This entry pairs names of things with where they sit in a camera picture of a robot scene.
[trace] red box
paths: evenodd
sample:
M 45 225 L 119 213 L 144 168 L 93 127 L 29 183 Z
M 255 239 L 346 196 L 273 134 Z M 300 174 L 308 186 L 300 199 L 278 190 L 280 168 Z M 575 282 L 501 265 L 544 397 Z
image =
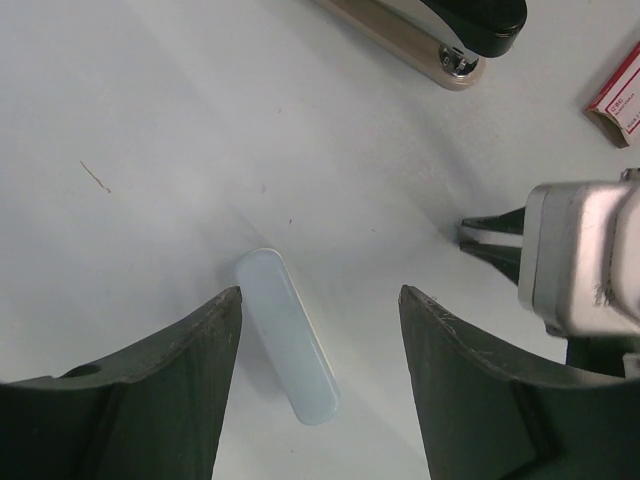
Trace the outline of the red box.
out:
M 640 138 L 640 43 L 593 99 L 586 114 L 618 148 Z

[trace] silver metal housing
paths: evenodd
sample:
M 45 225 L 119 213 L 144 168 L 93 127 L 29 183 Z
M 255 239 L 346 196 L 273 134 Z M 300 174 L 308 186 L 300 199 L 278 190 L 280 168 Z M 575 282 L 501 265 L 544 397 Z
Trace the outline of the silver metal housing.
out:
M 518 296 L 551 334 L 640 335 L 640 319 L 617 304 L 611 286 L 618 213 L 639 189 L 638 182 L 565 183 L 529 196 Z

